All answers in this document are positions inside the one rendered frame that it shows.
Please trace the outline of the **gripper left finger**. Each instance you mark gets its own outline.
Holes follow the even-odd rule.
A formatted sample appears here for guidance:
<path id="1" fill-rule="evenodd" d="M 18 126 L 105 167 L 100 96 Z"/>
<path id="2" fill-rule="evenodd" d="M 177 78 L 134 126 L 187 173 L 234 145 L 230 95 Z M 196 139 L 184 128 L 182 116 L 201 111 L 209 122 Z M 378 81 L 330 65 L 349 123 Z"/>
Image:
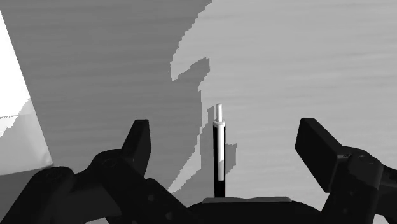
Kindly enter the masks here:
<path id="1" fill-rule="evenodd" d="M 120 149 L 98 153 L 75 174 L 37 172 L 0 224 L 199 224 L 199 218 L 144 173 L 151 153 L 148 120 L 136 120 Z"/>

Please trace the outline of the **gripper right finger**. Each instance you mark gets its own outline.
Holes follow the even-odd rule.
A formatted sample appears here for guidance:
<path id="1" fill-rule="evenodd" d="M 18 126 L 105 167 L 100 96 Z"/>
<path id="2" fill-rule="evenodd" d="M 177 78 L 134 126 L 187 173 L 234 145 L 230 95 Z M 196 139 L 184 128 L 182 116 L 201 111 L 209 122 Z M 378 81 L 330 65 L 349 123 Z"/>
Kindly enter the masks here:
<path id="1" fill-rule="evenodd" d="M 318 224 L 397 224 L 397 169 L 367 151 L 341 145 L 316 119 L 302 118 L 295 150 L 328 194 Z"/>

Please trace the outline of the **black and white pen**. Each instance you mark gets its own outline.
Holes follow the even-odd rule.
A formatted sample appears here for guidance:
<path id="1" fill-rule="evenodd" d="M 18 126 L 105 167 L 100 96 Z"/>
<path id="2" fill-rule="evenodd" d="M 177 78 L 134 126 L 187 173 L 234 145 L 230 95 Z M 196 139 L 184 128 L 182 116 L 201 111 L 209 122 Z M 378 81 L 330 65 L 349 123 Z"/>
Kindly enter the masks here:
<path id="1" fill-rule="evenodd" d="M 223 106 L 218 103 L 216 105 L 216 118 L 213 121 L 215 197 L 225 197 L 225 128 Z"/>

